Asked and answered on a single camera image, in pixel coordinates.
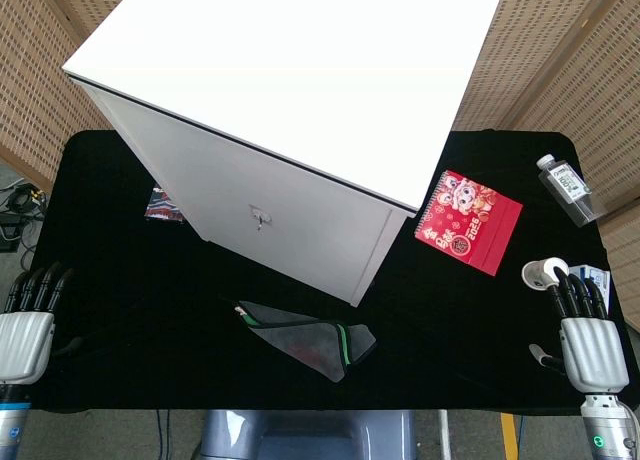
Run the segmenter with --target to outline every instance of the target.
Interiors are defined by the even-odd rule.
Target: gray pouch
[[[332,382],[342,380],[347,368],[376,344],[365,325],[348,326],[252,302],[239,302],[235,310],[253,333]]]

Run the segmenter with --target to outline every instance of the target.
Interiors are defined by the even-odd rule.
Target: spiral binding
[[[440,191],[442,190],[442,182],[444,182],[444,179],[447,177],[447,175],[451,175],[449,173],[449,170],[445,170],[444,172],[442,172],[442,175],[440,175],[440,179],[438,180],[438,183],[436,184],[436,189],[431,194],[431,198],[429,198],[429,203],[427,203],[427,207],[424,209],[424,213],[422,214],[422,217],[420,218],[420,221],[418,222],[418,226],[416,227],[415,231],[413,232],[414,236],[417,237],[418,234],[420,233],[420,231],[422,230],[422,225],[426,221],[427,215],[431,211],[431,206],[433,205],[433,202],[435,201],[436,197],[438,196],[438,193],[440,193]]]

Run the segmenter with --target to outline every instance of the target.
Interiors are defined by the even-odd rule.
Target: black table
[[[560,134],[452,133],[434,178],[449,168],[524,204],[497,276],[415,240],[418,215],[354,309],[202,241],[188,224],[145,220],[151,176],[115,132],[79,133],[64,152],[33,266],[60,260],[76,269],[54,348],[84,340],[74,356],[51,361],[34,407],[575,414],[582,395],[529,354],[530,343],[560,354],[559,321],[520,270],[549,256],[609,265],[596,226],[576,228],[539,182],[535,161],[546,153],[579,170]],[[249,332],[227,300],[364,323],[378,347],[333,384]],[[639,372],[615,288],[611,317],[631,378],[621,398],[635,406]]]

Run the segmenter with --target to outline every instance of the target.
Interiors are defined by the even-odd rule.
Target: red notebook
[[[429,199],[415,236],[489,275],[498,266],[522,205],[446,170]]]

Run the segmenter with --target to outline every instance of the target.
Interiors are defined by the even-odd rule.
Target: yellow stripe
[[[510,413],[501,413],[502,438],[506,460],[518,460],[518,442],[516,440],[516,422]]]

